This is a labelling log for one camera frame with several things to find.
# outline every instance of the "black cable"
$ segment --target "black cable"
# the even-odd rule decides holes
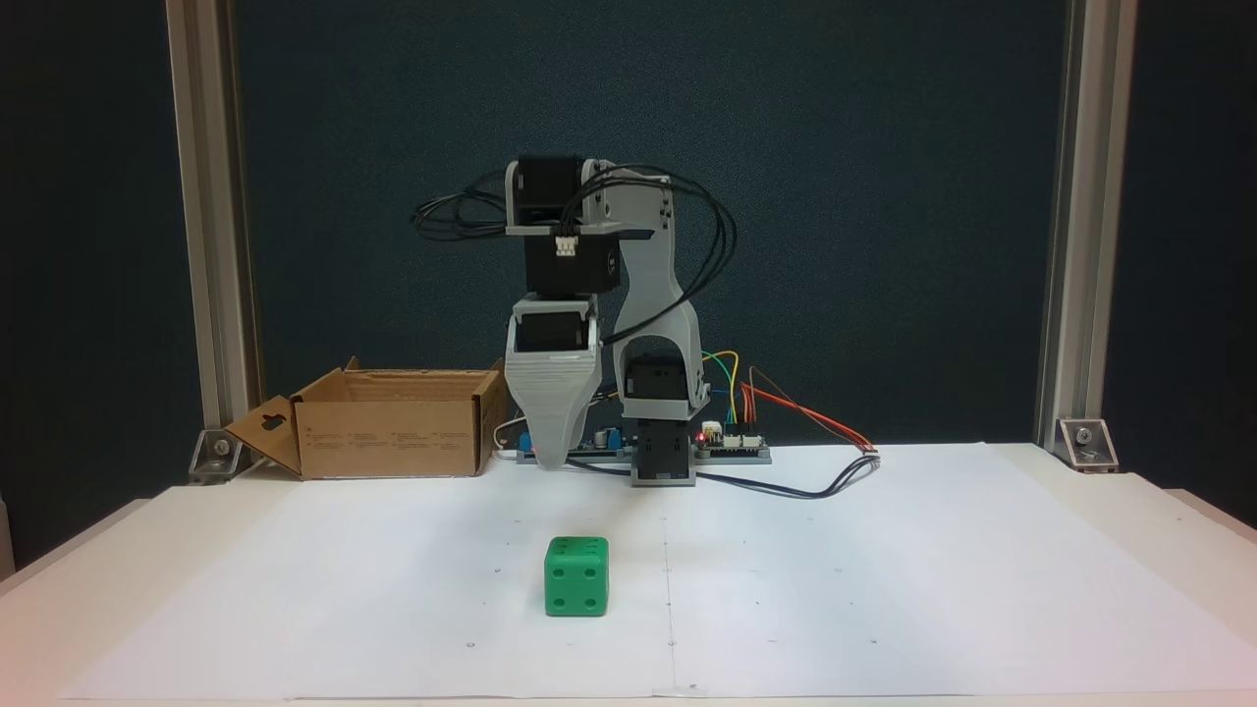
[[[606,467],[595,467],[593,464],[586,464],[585,462],[577,462],[576,459],[568,457],[567,463],[576,467],[577,469],[585,469],[587,472],[598,472],[600,474],[615,474],[617,477],[628,476],[628,469],[608,469]]]
[[[664,176],[667,177],[667,181],[665,182],[659,179],[646,176],[616,174],[620,170],[627,169],[657,172],[655,175],[656,177]],[[495,177],[502,179],[503,175],[503,170],[485,172],[458,194],[441,196],[421,204],[415,209],[415,213],[410,219],[415,231],[420,237],[437,243],[505,238],[505,199],[498,194],[491,194],[479,189],[481,184]],[[695,273],[694,279],[688,286],[681,288],[681,296],[655,315],[651,315],[632,326],[605,337],[602,340],[605,346],[616,343],[617,341],[623,341],[625,338],[642,331],[672,309],[680,307],[685,302],[689,302],[696,294],[703,292],[709,284],[711,284],[711,282],[715,281],[715,278],[720,276],[720,273],[724,272],[729,260],[733,259],[733,254],[738,247],[737,219],[734,219],[733,213],[729,211],[728,206],[715,199],[711,192],[706,190],[706,187],[694,180],[680,176],[662,167],[640,162],[616,165],[605,171],[600,171],[586,180],[577,189],[576,194],[572,195],[567,205],[564,205],[558,225],[561,228],[564,225],[576,225],[576,214],[579,210],[582,201],[598,191],[612,186],[645,186],[649,189],[671,190],[674,194],[696,196],[701,199],[709,209],[711,209],[714,233],[711,244],[699,265],[698,273]],[[481,204],[502,211],[502,220],[465,219],[463,216],[463,208],[470,203]],[[442,211],[444,209],[450,209],[449,216],[441,216],[439,214],[439,211]]]
[[[664,182],[660,181],[659,179],[615,174],[618,170],[626,170],[626,169],[645,169],[660,172],[661,176],[669,177],[669,181]],[[671,190],[674,194],[698,196],[706,203],[708,208],[711,209],[711,214],[715,219],[715,233],[711,239],[711,245],[708,248],[706,257],[699,265],[699,272],[694,276],[694,281],[691,281],[689,286],[683,288],[681,296],[675,302],[664,307],[655,315],[642,320],[641,322],[637,322],[630,327],[615,332],[608,337],[605,337],[602,340],[603,345],[615,343],[617,341],[622,341],[623,338],[627,338],[637,333],[639,331],[659,321],[659,318],[667,315],[676,307],[680,307],[681,303],[688,302],[694,296],[703,292],[703,289],[705,289],[711,282],[715,281],[716,277],[720,276],[722,272],[724,272],[724,268],[728,265],[729,260],[733,259],[733,254],[737,250],[738,245],[738,223],[737,219],[734,219],[733,213],[729,211],[728,206],[725,206],[718,199],[711,196],[711,192],[708,191],[703,185],[688,177],[683,177],[680,175],[670,172],[662,167],[656,167],[654,165],[646,165],[646,164],[616,165],[610,170],[600,172],[592,176],[591,179],[586,180],[585,184],[582,184],[581,187],[577,189],[576,194],[572,196],[567,206],[563,209],[563,213],[559,218],[559,223],[574,224],[576,211],[578,205],[588,196],[592,196],[598,191],[610,189],[612,186],[642,186],[647,189],[667,189]]]
[[[571,465],[573,465],[573,467],[576,467],[576,468],[578,468],[578,469],[586,469],[586,470],[590,470],[590,472],[600,472],[600,473],[603,473],[603,474],[615,474],[615,476],[618,476],[618,477],[626,477],[626,476],[628,476],[628,469],[610,469],[610,468],[606,468],[606,467],[595,467],[593,464],[586,464],[585,462],[577,462],[576,459],[572,459],[571,457],[567,459],[567,463],[571,464]],[[825,487],[821,491],[806,491],[806,489],[801,489],[801,488],[791,488],[788,486],[779,486],[779,484],[776,484],[776,483],[768,483],[768,482],[764,482],[764,481],[755,481],[755,479],[748,479],[748,478],[742,478],[742,477],[728,477],[728,476],[724,476],[724,474],[713,474],[713,473],[708,473],[708,472],[696,472],[696,474],[698,474],[698,478],[700,478],[700,479],[708,479],[708,481],[715,481],[715,482],[720,482],[720,483],[727,483],[727,484],[730,484],[730,486],[737,486],[738,488],[745,488],[747,491],[757,491],[759,493],[768,493],[769,496],[782,496],[782,497],[786,497],[786,498],[799,498],[799,499],[817,499],[817,498],[828,498],[831,496],[837,494],[838,492],[841,492],[843,488],[846,488],[851,483],[851,481],[855,478],[855,476],[857,473],[860,473],[861,469],[865,469],[865,468],[876,468],[880,463],[881,463],[881,458],[880,457],[877,457],[875,454],[864,454],[864,455],[856,458],[850,464],[847,464],[847,467],[838,473],[838,476],[830,483],[830,486]]]

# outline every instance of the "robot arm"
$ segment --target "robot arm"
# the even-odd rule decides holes
[[[601,160],[522,157],[507,167],[505,205],[507,234],[524,239],[529,289],[508,326],[507,384],[538,463],[562,465],[581,439],[602,380],[597,296],[620,284],[622,264],[632,283],[608,338],[625,416],[639,426],[632,479],[693,484],[686,429],[710,386],[694,307],[674,306],[683,291],[670,177]],[[635,353],[646,337],[661,352]]]

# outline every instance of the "box flap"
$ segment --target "box flap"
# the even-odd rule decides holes
[[[475,401],[471,429],[476,430],[478,438],[475,467],[476,473],[480,473],[495,447],[493,430],[507,421],[507,376],[502,370],[502,360],[485,374],[471,399]]]
[[[277,395],[255,408],[243,419],[228,425],[228,433],[297,476],[302,473],[297,452],[297,428],[293,405]]]
[[[397,400],[471,400],[484,371],[349,371],[344,374],[349,398],[356,403]]]
[[[349,403],[353,398],[344,384],[344,371],[332,369],[323,377],[298,390],[292,400],[293,403]]]

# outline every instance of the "orange wire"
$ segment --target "orange wire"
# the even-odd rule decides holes
[[[861,448],[867,447],[870,449],[872,449],[872,447],[874,447],[872,442],[869,442],[869,438],[866,438],[865,435],[862,435],[862,434],[857,433],[856,430],[848,428],[847,425],[845,425],[845,424],[842,424],[842,423],[840,423],[837,420],[826,418],[825,415],[817,413],[816,410],[812,410],[810,408],[804,408],[804,406],[802,406],[802,405],[799,405],[797,403],[791,403],[789,400],[786,400],[784,398],[777,398],[772,392],[767,392],[767,391],[759,390],[758,387],[752,387],[749,384],[744,382],[744,384],[742,384],[742,395],[743,395],[743,399],[745,399],[748,395],[762,395],[762,396],[767,398],[768,400],[771,400],[773,403],[777,403],[778,405],[798,410],[799,413],[803,413],[804,415],[812,418],[813,420],[827,423],[828,425],[833,426],[835,429],[837,429],[837,430],[842,431],[843,434],[846,434],[847,437],[850,437],[851,440],[855,442],[857,447],[861,447]]]
[[[753,421],[759,421],[758,420],[758,418],[759,418],[759,409],[755,408],[755,394],[754,394],[754,390],[755,390],[755,367],[754,366],[747,366],[747,382],[750,384],[752,394],[747,395],[747,391],[743,390],[742,391],[742,399],[745,400],[747,398],[750,398],[750,419]]]

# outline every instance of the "green die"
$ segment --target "green die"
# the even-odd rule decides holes
[[[607,613],[607,538],[556,537],[546,551],[546,613],[601,616]]]

